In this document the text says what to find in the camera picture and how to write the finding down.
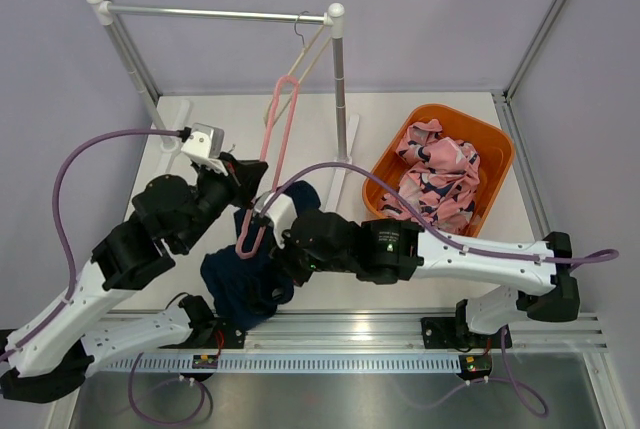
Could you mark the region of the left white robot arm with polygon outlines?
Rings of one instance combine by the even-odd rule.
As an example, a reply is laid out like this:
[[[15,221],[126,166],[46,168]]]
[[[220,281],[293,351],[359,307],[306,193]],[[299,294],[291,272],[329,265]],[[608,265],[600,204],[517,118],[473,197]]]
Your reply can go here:
[[[195,185],[164,175],[132,200],[134,211],[92,251],[71,299],[29,342],[24,330],[5,334],[11,350],[1,377],[3,398],[46,404],[78,389],[86,379],[135,353],[163,347],[200,348],[215,334],[216,318],[200,296],[131,323],[97,329],[120,302],[172,269],[230,205],[250,208],[268,169],[264,161],[223,154],[223,170],[194,167]]]

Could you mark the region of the navy blue shorts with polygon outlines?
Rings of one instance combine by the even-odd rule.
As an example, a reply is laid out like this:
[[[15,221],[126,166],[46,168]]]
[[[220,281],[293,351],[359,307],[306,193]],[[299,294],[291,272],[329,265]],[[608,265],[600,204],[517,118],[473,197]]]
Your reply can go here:
[[[249,259],[236,254],[234,245],[208,254],[200,275],[213,297],[216,314],[248,331],[271,318],[294,296],[294,280],[278,268],[270,252],[276,247],[268,228],[258,252]]]

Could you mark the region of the pink patterned shorts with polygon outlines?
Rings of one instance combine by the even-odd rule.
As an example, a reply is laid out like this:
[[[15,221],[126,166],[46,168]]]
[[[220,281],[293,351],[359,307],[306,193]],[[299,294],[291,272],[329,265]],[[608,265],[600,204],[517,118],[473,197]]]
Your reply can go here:
[[[480,155],[468,141],[442,134],[437,119],[415,122],[395,148],[395,158],[407,166],[399,180],[398,197],[385,193],[378,210],[386,217],[414,220],[408,202],[434,227],[463,233],[476,208]]]

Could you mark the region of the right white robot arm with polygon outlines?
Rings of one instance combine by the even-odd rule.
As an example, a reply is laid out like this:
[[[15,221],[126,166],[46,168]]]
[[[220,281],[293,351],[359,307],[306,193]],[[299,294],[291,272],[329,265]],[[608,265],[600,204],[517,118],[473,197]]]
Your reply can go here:
[[[427,320],[427,348],[497,347],[502,328],[511,323],[566,323],[579,313],[577,280],[568,264],[555,259],[571,253],[564,233],[530,244],[498,244],[429,232],[410,221],[356,223],[320,210],[286,216],[272,227],[271,257],[297,286],[319,272],[349,273],[376,285],[429,278],[494,285],[483,296],[459,301],[454,317]]]

